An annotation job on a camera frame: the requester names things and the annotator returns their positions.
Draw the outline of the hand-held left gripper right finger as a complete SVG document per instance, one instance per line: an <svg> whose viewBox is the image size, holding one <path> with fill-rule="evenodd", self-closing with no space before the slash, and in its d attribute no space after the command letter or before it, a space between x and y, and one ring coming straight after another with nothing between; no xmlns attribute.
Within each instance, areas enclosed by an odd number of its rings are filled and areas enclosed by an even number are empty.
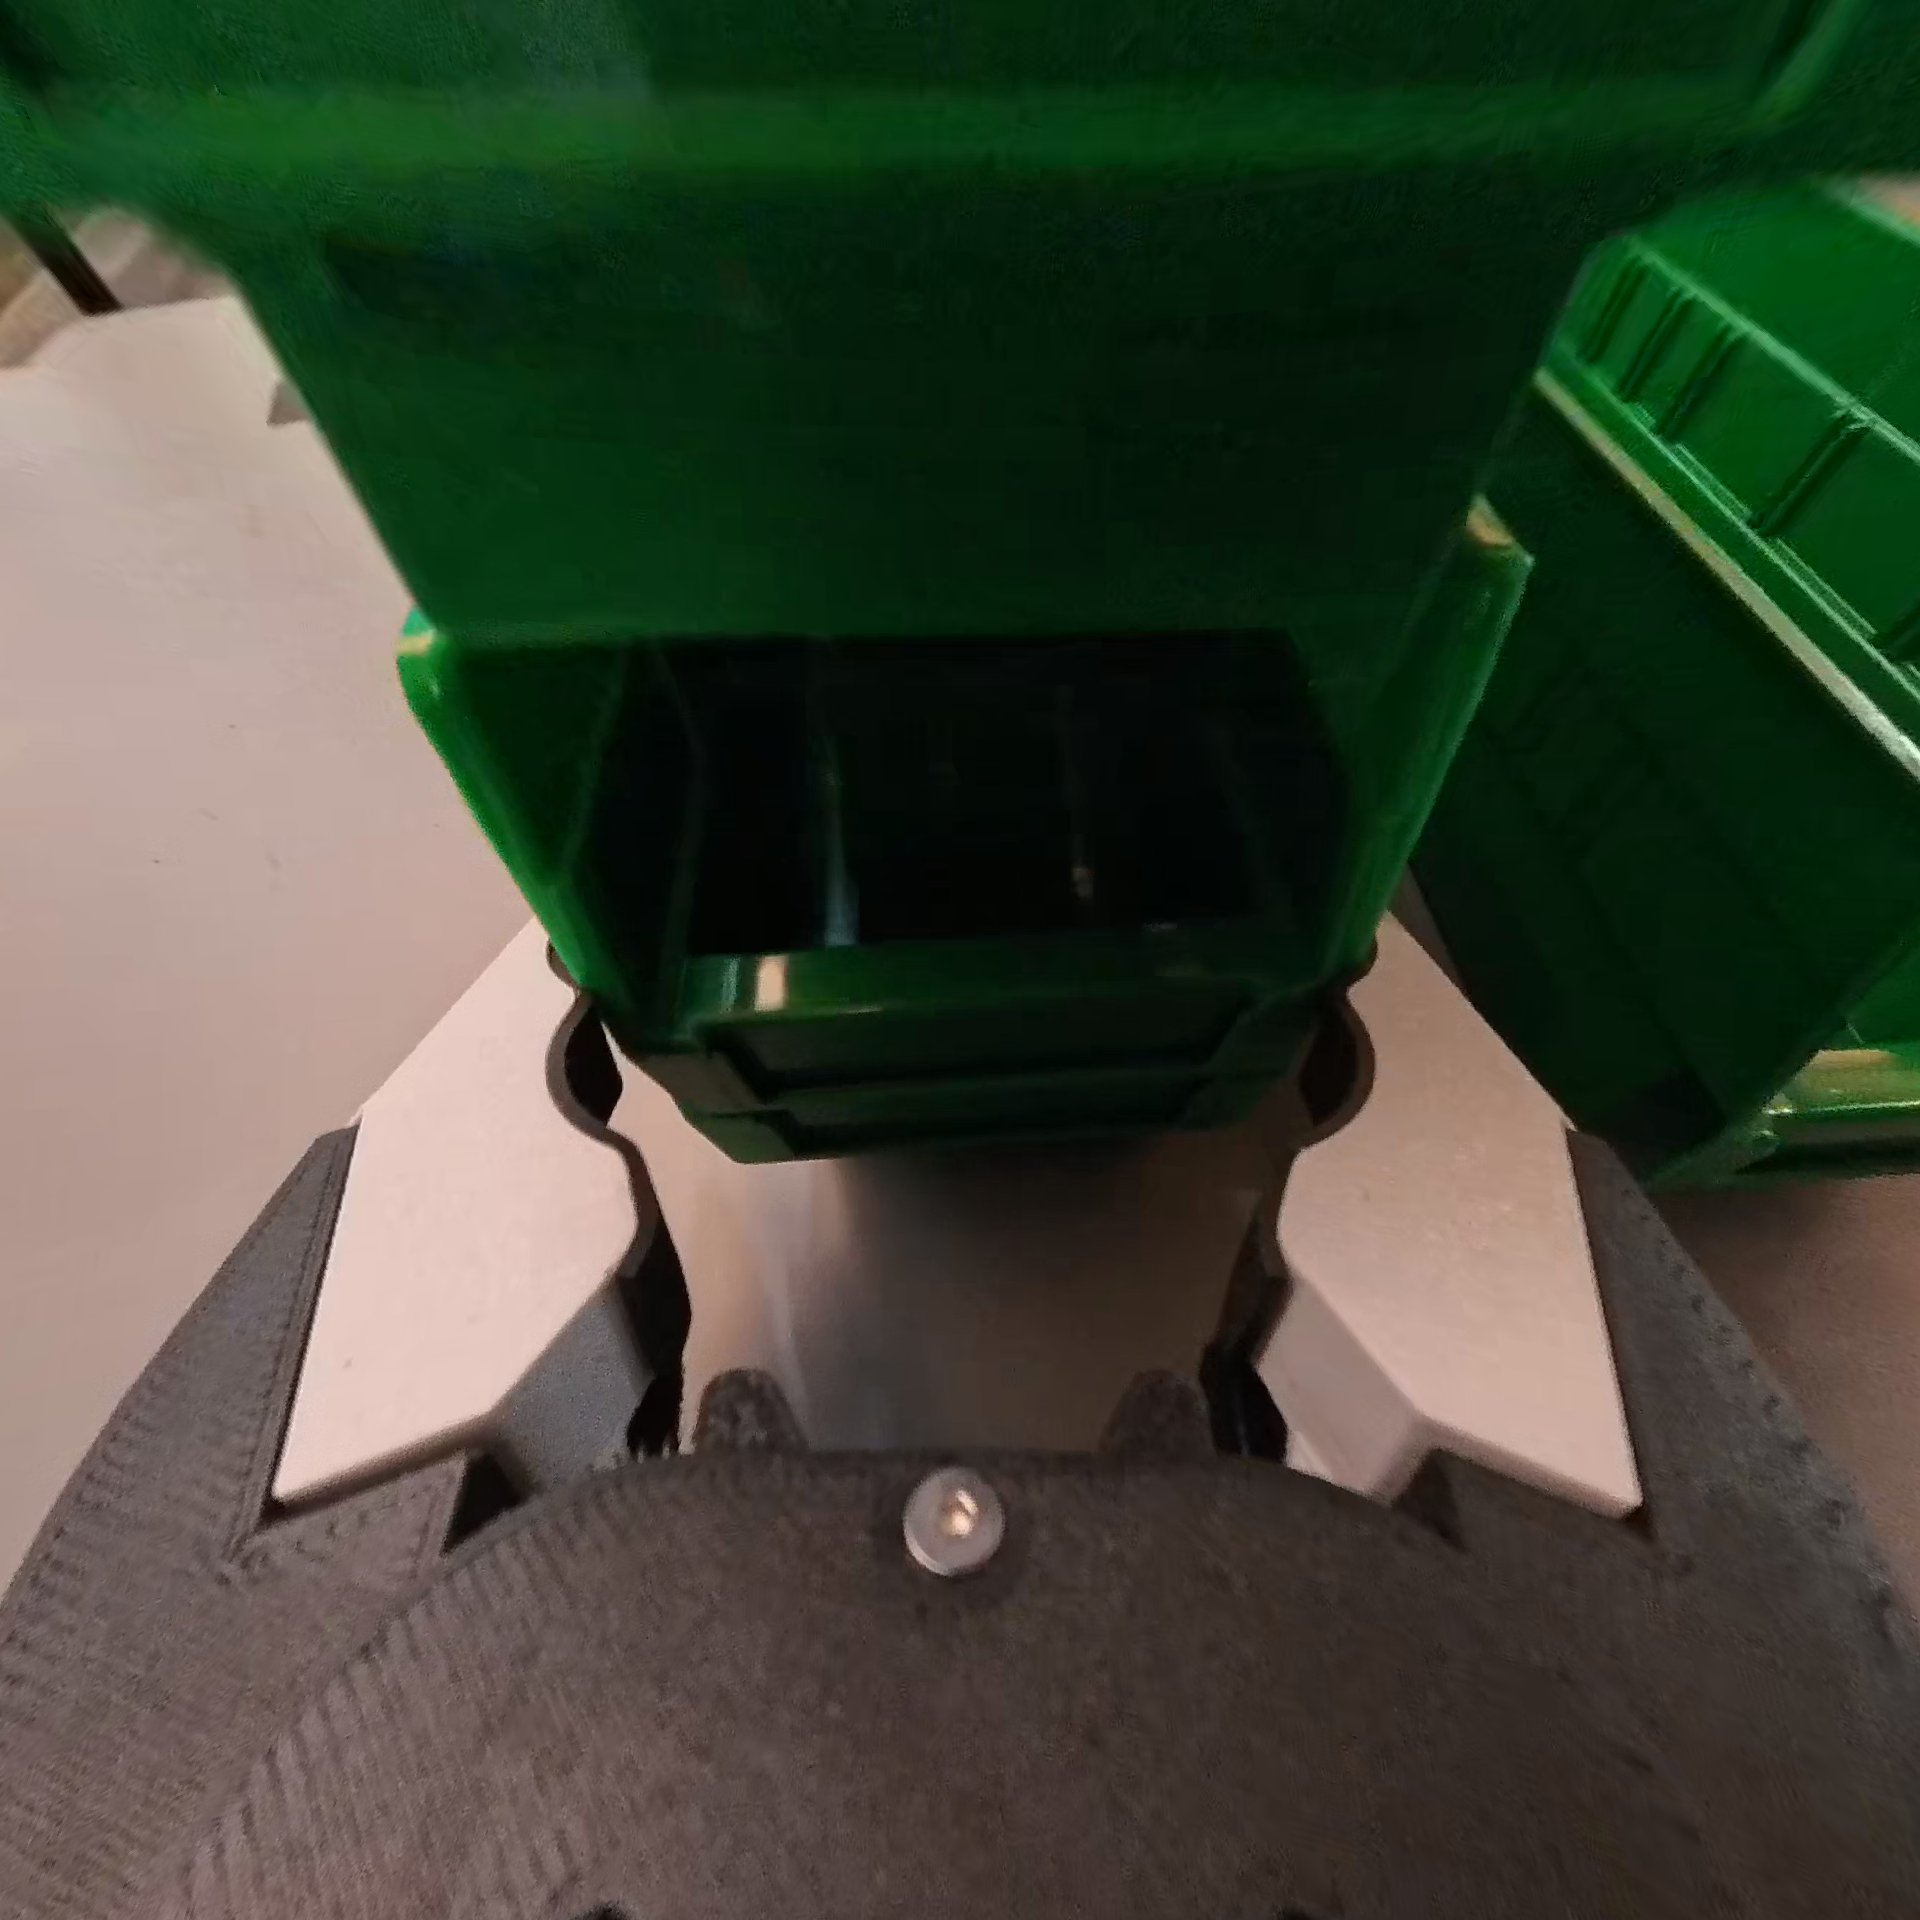
<svg viewBox="0 0 1920 1920"><path fill-rule="evenodd" d="M1369 1500L1450 1452L1602 1521L1639 1512L1563 1114L1399 919L1296 1080L1207 1148L1233 1218L1217 1452Z"/></svg>

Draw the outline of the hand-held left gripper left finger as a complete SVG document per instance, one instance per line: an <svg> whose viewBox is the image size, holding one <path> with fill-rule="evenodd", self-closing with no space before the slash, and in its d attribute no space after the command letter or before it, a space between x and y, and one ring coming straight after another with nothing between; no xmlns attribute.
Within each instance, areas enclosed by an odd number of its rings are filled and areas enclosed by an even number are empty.
<svg viewBox="0 0 1920 1920"><path fill-rule="evenodd" d="M511 1492L676 1452L689 1289L616 1099L595 1000L523 923L354 1117L281 1509L467 1452Z"/></svg>

